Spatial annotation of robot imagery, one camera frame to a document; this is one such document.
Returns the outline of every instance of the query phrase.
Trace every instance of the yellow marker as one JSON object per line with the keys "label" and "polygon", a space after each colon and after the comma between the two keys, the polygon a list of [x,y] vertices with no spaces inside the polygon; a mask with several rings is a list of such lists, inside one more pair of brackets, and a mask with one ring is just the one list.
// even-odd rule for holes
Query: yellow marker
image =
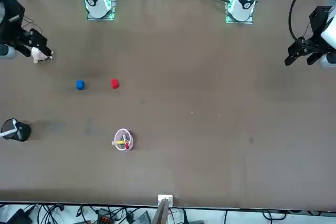
{"label": "yellow marker", "polygon": [[117,144],[125,144],[124,140],[120,140],[120,141],[113,141],[112,145],[117,145]]}

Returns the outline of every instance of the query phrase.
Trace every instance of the black mount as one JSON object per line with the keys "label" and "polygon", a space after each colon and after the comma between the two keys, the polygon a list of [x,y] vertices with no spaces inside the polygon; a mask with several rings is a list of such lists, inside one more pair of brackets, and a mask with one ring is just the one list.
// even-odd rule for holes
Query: black mount
{"label": "black mount", "polygon": [[307,64],[312,65],[317,60],[319,60],[323,55],[327,53],[334,52],[335,49],[332,48],[324,39],[321,37],[321,33],[324,31],[328,20],[328,14],[331,6],[318,6],[309,15],[311,30],[313,31],[313,36],[309,39],[299,37],[298,40],[310,47],[316,48],[316,50],[310,50],[301,43],[295,41],[288,48],[288,57],[285,59],[285,65],[289,66],[294,61],[296,61],[301,56],[310,55],[307,58]]}
{"label": "black mount", "polygon": [[0,44],[6,44],[30,57],[31,49],[36,47],[46,56],[51,56],[51,50],[47,47],[47,38],[37,30],[26,31],[21,27],[25,9],[16,0],[0,0],[4,9],[4,15],[0,22]]}

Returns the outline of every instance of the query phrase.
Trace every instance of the table surface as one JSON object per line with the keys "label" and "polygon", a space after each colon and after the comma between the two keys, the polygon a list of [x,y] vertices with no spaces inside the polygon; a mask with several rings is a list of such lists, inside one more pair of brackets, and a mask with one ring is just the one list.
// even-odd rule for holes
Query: table surface
{"label": "table surface", "polygon": [[[2,200],[334,209],[336,72],[286,67],[292,0],[258,1],[238,25],[213,0],[118,0],[112,22],[20,0],[57,60],[1,61],[0,120],[33,129],[0,141]],[[323,2],[298,0],[297,36]],[[111,146],[122,127],[129,153]]]}

